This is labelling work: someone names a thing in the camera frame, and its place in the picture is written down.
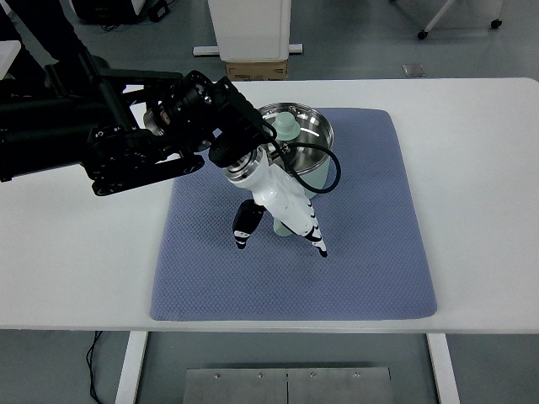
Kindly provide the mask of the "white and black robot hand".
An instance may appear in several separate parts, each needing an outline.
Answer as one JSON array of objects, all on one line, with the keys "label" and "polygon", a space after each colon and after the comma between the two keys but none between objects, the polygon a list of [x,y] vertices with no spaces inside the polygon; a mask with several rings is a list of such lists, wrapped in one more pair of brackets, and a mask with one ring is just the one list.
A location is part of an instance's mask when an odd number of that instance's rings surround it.
[{"label": "white and black robot hand", "polygon": [[281,167],[259,162],[244,171],[225,171],[228,181],[251,192],[252,198],[240,205],[232,225],[237,246],[245,247],[248,238],[267,211],[290,232],[306,238],[322,257],[328,256],[318,219],[303,187]]}]

